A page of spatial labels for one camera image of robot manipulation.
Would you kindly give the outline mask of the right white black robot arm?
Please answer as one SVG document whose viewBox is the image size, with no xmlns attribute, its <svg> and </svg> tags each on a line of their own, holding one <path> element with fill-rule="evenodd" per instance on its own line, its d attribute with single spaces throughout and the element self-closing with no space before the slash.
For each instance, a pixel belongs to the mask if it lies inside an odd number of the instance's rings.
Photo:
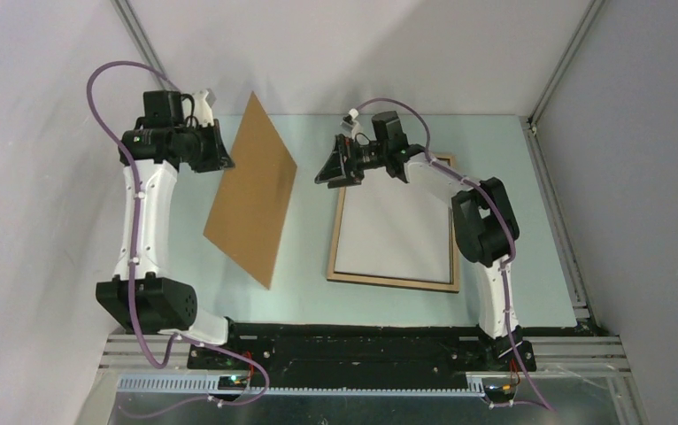
<svg viewBox="0 0 678 425">
<path fill-rule="evenodd" d="M 374 138 L 366 143 L 357 139 L 362 132 L 357 110 L 350 110 L 342 124 L 349 131 L 335 137 L 315 182 L 330 189 L 358 186 L 366 171 L 383 169 L 389 177 L 420 187 L 445 203 L 459 252 L 482 272 L 478 327 L 485 340 L 478 347 L 480 362 L 491 370 L 504 368 L 522 342 L 511 284 L 520 229 L 505 185 L 496 177 L 476 181 L 459 174 L 428 147 L 410 143 L 396 112 L 371 118 Z"/>
</svg>

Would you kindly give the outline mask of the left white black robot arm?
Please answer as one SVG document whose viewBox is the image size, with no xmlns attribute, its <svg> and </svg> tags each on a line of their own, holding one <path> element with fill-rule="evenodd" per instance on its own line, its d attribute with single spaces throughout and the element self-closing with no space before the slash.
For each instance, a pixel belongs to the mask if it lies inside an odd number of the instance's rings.
<svg viewBox="0 0 678 425">
<path fill-rule="evenodd" d="M 194 286 L 170 275 L 171 204 L 181 165 L 199 174 L 235 165 L 212 103 L 208 89 L 144 93 L 143 115 L 120 138 L 125 223 L 112 278 L 97 284 L 96 300 L 126 332 L 137 324 L 145 335 L 210 344 L 210 358 L 229 369 L 242 361 L 243 344 L 228 335 L 228 320 L 206 312 Z"/>
</svg>

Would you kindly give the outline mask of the brown cardboard backing board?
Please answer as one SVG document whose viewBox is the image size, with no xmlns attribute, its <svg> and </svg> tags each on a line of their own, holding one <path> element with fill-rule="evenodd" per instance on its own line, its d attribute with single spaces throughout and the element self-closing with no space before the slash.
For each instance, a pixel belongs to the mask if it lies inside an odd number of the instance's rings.
<svg viewBox="0 0 678 425">
<path fill-rule="evenodd" d="M 297 163 L 256 94 L 246 104 L 204 236 L 270 289 Z"/>
</svg>

